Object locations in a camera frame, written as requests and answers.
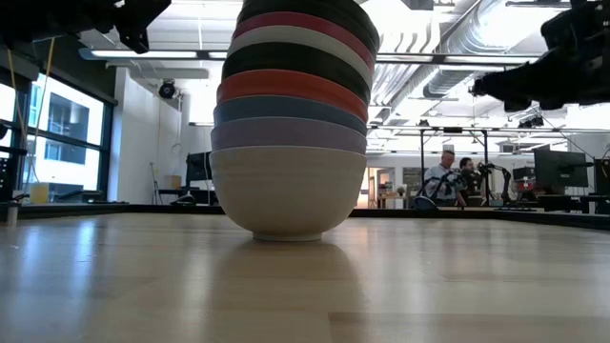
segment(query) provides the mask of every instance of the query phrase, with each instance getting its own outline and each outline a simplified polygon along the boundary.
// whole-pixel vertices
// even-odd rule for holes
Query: table surface
[[[256,242],[222,215],[0,229],[0,342],[608,342],[610,235],[348,219]]]

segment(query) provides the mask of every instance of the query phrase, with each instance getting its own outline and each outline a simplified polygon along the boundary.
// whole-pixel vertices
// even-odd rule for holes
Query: bowl
[[[364,154],[366,137],[346,127],[320,120],[259,117],[234,120],[212,130],[212,150],[251,146],[337,149]]]
[[[298,71],[244,71],[226,78],[216,92],[217,104],[249,95],[287,95],[319,101],[368,120],[368,105],[350,90],[322,77]]]
[[[300,46],[306,46],[306,47],[309,47],[312,49],[324,51],[324,52],[329,53],[332,56],[336,57],[337,59],[344,62],[345,64],[349,65],[353,70],[357,71],[357,73],[360,75],[362,80],[364,80],[366,82],[366,84],[368,86],[367,87],[368,91],[370,90],[371,86],[373,85],[373,74],[371,73],[371,69],[369,68],[369,66],[367,66],[366,62],[355,51],[352,50],[352,48],[348,47],[347,45],[343,44],[341,41],[336,40],[335,38],[333,38],[332,36],[329,36],[327,34],[318,32],[316,30],[304,29],[304,28],[290,26],[290,25],[266,26],[266,27],[256,28],[256,29],[244,32],[243,34],[239,35],[231,42],[231,46],[229,47],[229,51],[227,52],[228,57],[229,57],[229,59],[227,61],[229,61],[231,59],[231,56],[235,52],[240,51],[241,49],[244,49],[246,47],[256,45],[256,44],[261,44],[261,43],[280,43],[280,44],[281,43],[292,43],[292,44],[298,44]],[[307,50],[306,50],[306,53],[299,53],[298,50],[290,50],[289,48],[282,49],[281,46],[278,49],[278,51],[285,51],[285,50],[287,52],[291,52],[291,53],[298,53],[298,56],[296,56],[295,58],[290,58],[290,62],[294,63],[295,61],[305,60],[305,61],[302,61],[301,64],[304,63],[307,66],[311,66],[312,64],[315,63],[313,61],[312,57],[308,56]],[[278,55],[276,53],[276,51],[272,51],[272,52],[273,52],[273,55],[270,57],[270,60],[275,60],[277,58],[281,58],[281,54]],[[324,57],[324,54],[321,54],[320,57],[317,57],[317,58],[322,58],[322,60],[320,60],[319,63],[317,63],[316,65],[313,66],[317,70],[324,71],[324,70],[330,69],[329,71],[325,71],[325,73],[329,73],[329,72],[336,73],[336,72],[340,71],[341,69],[345,69],[345,67],[343,67],[342,64],[339,64],[339,68],[333,67],[332,62],[324,61],[323,57]],[[246,61],[251,62],[251,61],[254,61],[256,58],[257,57],[255,57],[255,56],[253,56],[252,60],[246,58]],[[303,71],[303,70],[297,70],[297,69],[292,69],[292,68],[290,68],[289,70]]]
[[[348,217],[366,157],[321,148],[249,147],[210,157],[220,206],[254,238],[317,240]]]
[[[373,23],[371,23],[368,14],[357,4],[354,5],[356,7],[346,10],[337,8],[335,4],[323,0],[265,0],[246,2],[237,16],[237,25],[257,15],[270,12],[289,11],[310,14],[333,22],[351,32],[367,47],[371,54],[376,54],[379,50],[379,34]]]
[[[227,57],[222,79],[244,71],[299,71],[332,81],[368,104],[371,90],[349,64],[328,52],[293,43],[260,43],[244,47]]]
[[[313,15],[279,11],[257,15],[241,23],[235,28],[233,42],[242,34],[269,26],[293,26],[303,29],[315,30],[333,37],[352,49],[366,63],[369,71],[375,69],[375,57],[351,32],[328,20]]]
[[[258,117],[291,117],[322,120],[338,124],[366,135],[362,119],[342,109],[324,103],[279,95],[244,96],[226,101],[213,111],[215,124]]]

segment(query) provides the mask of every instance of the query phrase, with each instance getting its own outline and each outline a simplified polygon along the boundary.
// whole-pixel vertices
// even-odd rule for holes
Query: yellow container
[[[46,204],[49,202],[49,184],[35,183],[30,186],[30,202],[32,204]]]

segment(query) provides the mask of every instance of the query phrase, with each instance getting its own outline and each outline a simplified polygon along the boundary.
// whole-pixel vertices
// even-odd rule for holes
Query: white bowl
[[[332,149],[248,147],[210,157],[220,206],[254,238],[317,240],[348,217],[366,157]]]

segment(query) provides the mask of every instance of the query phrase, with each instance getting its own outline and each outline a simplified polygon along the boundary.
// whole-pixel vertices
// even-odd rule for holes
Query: computer monitor
[[[589,187],[584,153],[534,150],[536,187]]]
[[[187,187],[190,187],[191,181],[212,180],[211,153],[211,151],[207,151],[187,156]]]

